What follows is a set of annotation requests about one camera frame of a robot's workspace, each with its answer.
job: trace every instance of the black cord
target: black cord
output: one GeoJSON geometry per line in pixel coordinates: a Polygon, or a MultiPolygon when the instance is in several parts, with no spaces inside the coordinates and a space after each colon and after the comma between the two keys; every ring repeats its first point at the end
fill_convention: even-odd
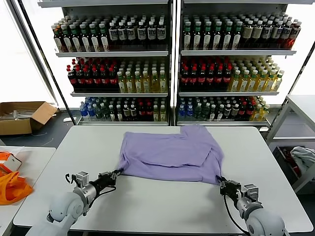
{"type": "Polygon", "coordinates": [[[240,231],[242,231],[242,232],[245,233],[246,235],[250,236],[250,233],[249,233],[249,232],[243,230],[243,229],[241,228],[241,226],[239,226],[239,225],[235,222],[235,220],[233,219],[233,217],[232,217],[232,215],[231,215],[231,213],[230,213],[230,210],[228,209],[228,206],[227,206],[227,203],[226,203],[226,197],[225,197],[225,195],[223,196],[223,198],[224,198],[224,204],[225,204],[225,207],[226,207],[226,210],[227,210],[227,214],[228,214],[228,216],[230,217],[230,219],[232,220],[232,222],[236,225],[237,228],[240,229],[240,231]]]}
{"type": "Polygon", "coordinates": [[[108,186],[108,188],[113,188],[113,189],[108,190],[108,191],[106,191],[106,192],[103,192],[103,193],[101,193],[100,195],[98,195],[96,198],[94,198],[94,199],[91,201],[91,204],[89,205],[89,208],[92,207],[94,201],[95,201],[97,198],[99,198],[99,197],[102,196],[103,194],[110,193],[110,192],[113,192],[113,191],[116,190],[116,187],[115,187],[115,186],[108,186]]]}

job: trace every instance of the orange cloth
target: orange cloth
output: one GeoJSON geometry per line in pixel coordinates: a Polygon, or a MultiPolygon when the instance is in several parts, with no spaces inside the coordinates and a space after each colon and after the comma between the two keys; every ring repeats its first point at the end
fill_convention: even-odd
{"type": "Polygon", "coordinates": [[[0,172],[0,205],[9,205],[28,196],[33,188],[19,177],[19,172],[4,175],[0,172]]]}

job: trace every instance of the shelf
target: shelf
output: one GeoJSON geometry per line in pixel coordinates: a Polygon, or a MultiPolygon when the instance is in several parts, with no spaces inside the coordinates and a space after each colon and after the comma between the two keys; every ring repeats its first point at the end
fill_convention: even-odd
{"type": "Polygon", "coordinates": [[[313,0],[184,0],[184,3],[312,4],[313,0]]]}
{"type": "Polygon", "coordinates": [[[166,92],[156,93],[105,93],[105,92],[72,92],[72,97],[167,97],[166,92]]]}
{"type": "Polygon", "coordinates": [[[166,57],[168,51],[141,51],[141,52],[90,52],[90,53],[56,53],[60,58],[93,58],[93,57],[166,57]]]}
{"type": "Polygon", "coordinates": [[[277,95],[279,92],[179,92],[180,97],[209,97],[209,96],[262,96],[277,95]]]}
{"type": "Polygon", "coordinates": [[[177,125],[200,124],[204,126],[267,126],[268,121],[178,121],[177,125]]]}
{"type": "Polygon", "coordinates": [[[109,6],[109,5],[142,5],[167,4],[168,0],[45,0],[38,2],[42,8],[77,7],[77,6],[109,6]]]}
{"type": "Polygon", "coordinates": [[[288,55],[296,54],[292,50],[182,50],[182,56],[262,56],[262,55],[288,55]]]}

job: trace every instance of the cardboard box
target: cardboard box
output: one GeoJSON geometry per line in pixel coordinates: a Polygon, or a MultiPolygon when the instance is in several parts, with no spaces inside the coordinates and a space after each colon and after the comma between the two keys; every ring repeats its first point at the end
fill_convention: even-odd
{"type": "Polygon", "coordinates": [[[14,110],[36,110],[31,118],[19,120],[0,120],[0,135],[31,134],[39,130],[57,111],[47,102],[3,102],[0,103],[0,116],[14,110]]]}

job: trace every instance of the lavender t-shirt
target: lavender t-shirt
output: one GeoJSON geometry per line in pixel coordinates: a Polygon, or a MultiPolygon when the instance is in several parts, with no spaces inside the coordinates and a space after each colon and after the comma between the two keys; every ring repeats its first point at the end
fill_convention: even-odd
{"type": "Polygon", "coordinates": [[[181,127],[180,134],[126,132],[118,168],[124,175],[218,184],[223,152],[201,125],[181,127]]]}

